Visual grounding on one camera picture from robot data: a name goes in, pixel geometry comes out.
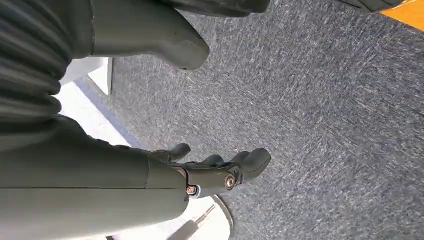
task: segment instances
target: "screw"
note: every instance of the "screw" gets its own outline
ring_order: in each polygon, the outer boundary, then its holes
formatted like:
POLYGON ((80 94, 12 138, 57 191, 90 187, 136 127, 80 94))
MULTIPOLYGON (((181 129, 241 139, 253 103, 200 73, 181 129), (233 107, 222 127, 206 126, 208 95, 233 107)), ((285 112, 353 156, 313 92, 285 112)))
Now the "screw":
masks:
POLYGON ((198 192, 198 188, 196 186, 188 186, 186 192, 188 195, 193 196, 198 192))
POLYGON ((236 185, 236 178, 233 175, 229 174, 228 176, 225 177, 224 183, 225 183, 225 188, 227 190, 231 190, 236 185))

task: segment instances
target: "white surface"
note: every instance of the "white surface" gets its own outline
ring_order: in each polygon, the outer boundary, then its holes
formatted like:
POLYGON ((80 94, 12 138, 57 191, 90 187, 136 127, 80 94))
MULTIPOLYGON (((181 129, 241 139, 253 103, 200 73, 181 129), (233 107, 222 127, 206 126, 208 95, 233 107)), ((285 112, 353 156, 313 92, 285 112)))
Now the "white surface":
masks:
POLYGON ((112 67, 114 59, 112 57, 101 58, 101 67, 88 74, 97 84, 104 94, 109 95, 112 90, 112 67))
POLYGON ((88 75, 104 94, 112 90, 112 57, 86 57, 73 60, 66 70, 60 84, 65 86, 81 77, 88 75))
MULTIPOLYGON (((128 142, 90 102, 75 83, 70 82, 63 86, 56 98, 62 103, 62 111, 60 113, 76 120, 88 135, 107 141, 111 145, 129 146, 128 142)), ((127 229, 114 235, 116 239, 119 237, 120 240, 166 240, 186 221, 195 221, 213 204, 215 202, 210 197, 191 200, 187 210, 179 218, 151 226, 127 229)), ((216 209, 212 211, 208 219, 190 240, 228 240, 229 236, 230 225, 225 214, 216 205, 216 209)), ((106 236, 88 236, 79 240, 82 239, 105 240, 106 236)))

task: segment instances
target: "robotic hand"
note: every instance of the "robotic hand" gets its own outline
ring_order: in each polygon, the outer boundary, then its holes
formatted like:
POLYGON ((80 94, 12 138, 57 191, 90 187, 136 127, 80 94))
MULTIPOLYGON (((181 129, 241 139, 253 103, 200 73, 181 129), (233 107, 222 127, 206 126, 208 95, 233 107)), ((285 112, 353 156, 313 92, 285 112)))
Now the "robotic hand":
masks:
POLYGON ((110 234, 180 216, 189 198, 258 177, 264 149, 224 163, 177 163, 190 148, 111 146, 59 115, 72 59, 156 55, 195 70, 209 48, 173 8, 151 0, 0 1, 0 233, 4 239, 110 234))
POLYGON ((231 191, 235 186, 257 178, 268 166, 271 155, 263 148, 239 152, 230 162, 219 155, 211 155, 202 162, 176 163, 191 151, 181 143, 172 150, 158 150, 153 154, 168 167, 175 168, 187 179, 187 194, 203 198, 231 191))

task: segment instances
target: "prosthetic thumb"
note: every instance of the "prosthetic thumb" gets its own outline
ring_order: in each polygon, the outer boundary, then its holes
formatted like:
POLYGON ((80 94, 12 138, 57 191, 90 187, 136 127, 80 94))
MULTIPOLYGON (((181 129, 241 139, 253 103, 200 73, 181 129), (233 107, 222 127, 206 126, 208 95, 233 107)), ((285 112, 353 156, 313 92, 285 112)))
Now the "prosthetic thumb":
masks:
POLYGON ((198 69, 209 47, 170 6, 150 0, 91 0, 93 56, 158 56, 180 69, 198 69))

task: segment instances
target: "carpet floor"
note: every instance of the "carpet floor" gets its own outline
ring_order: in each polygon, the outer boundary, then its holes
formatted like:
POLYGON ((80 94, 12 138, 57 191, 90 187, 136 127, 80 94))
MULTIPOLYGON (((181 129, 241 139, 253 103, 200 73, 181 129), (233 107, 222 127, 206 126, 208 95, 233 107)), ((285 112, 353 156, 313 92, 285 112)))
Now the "carpet floor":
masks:
POLYGON ((185 16, 211 49, 201 69, 125 57, 110 97, 84 82, 149 150, 271 152, 222 196, 233 239, 424 239, 424 32, 331 0, 185 16))

